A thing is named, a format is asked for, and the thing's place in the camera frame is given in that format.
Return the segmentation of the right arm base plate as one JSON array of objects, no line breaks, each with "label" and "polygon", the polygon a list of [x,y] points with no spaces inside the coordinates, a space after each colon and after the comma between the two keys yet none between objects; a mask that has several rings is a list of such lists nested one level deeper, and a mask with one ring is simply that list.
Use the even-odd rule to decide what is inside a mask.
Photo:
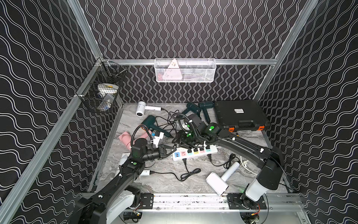
[{"label": "right arm base plate", "polygon": [[266,210],[267,204],[263,196],[255,202],[242,196],[243,193],[228,193],[227,202],[230,210]]}]

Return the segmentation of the black cable large green dryer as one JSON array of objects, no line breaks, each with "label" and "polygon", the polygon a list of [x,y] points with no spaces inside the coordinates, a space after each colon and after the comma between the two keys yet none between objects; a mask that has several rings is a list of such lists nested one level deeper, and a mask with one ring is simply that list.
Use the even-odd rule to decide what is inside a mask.
[{"label": "black cable large green dryer", "polygon": [[161,108],[161,111],[165,111],[167,112],[168,114],[168,117],[167,118],[164,118],[163,116],[156,116],[155,118],[160,118],[160,119],[163,119],[165,121],[165,123],[159,125],[158,122],[156,121],[156,124],[158,127],[163,127],[163,129],[167,128],[168,126],[171,126],[171,129],[170,130],[166,130],[167,132],[171,133],[172,131],[175,132],[175,134],[177,134],[178,130],[177,130],[177,122],[176,120],[172,117],[172,115],[174,113],[178,113],[179,110],[176,110],[176,111],[167,111],[164,107]]}]

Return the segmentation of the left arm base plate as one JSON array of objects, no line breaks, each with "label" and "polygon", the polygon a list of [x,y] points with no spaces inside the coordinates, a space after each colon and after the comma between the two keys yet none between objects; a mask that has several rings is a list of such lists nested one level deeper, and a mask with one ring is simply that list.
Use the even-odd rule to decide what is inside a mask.
[{"label": "left arm base plate", "polygon": [[140,193],[134,198],[134,210],[151,210],[154,203],[154,194]]}]

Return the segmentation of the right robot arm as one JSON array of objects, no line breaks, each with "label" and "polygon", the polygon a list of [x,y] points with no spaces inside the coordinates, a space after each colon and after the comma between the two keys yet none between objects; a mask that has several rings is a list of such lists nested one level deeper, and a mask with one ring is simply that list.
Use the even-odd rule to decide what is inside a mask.
[{"label": "right robot arm", "polygon": [[256,145],[216,123],[207,125],[196,114],[187,116],[174,113],[172,118],[177,120],[182,128],[173,139],[177,146],[192,152],[199,152],[211,145],[223,147],[248,159],[261,170],[244,190],[243,201],[257,202],[268,190],[278,189],[283,175],[282,152],[279,148]]}]

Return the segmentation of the white multicolour power strip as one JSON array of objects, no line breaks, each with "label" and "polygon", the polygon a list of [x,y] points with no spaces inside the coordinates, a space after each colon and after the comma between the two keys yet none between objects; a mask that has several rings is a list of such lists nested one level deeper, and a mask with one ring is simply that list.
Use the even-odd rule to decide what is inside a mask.
[{"label": "white multicolour power strip", "polygon": [[215,145],[197,147],[192,149],[178,147],[177,150],[171,155],[171,158],[173,159],[173,161],[181,161],[182,159],[191,159],[200,156],[216,154],[217,152],[218,149]]}]

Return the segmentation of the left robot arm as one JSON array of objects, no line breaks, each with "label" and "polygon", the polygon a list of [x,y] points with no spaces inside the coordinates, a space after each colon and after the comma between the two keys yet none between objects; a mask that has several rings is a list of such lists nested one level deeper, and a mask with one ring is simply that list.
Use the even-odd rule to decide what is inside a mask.
[{"label": "left robot arm", "polygon": [[120,167],[120,172],[95,195],[82,197],[76,203],[68,224],[110,224],[126,208],[136,206],[139,190],[130,187],[145,169],[145,162],[162,160],[176,152],[177,145],[158,145],[153,148],[145,138],[131,144],[130,156]]}]

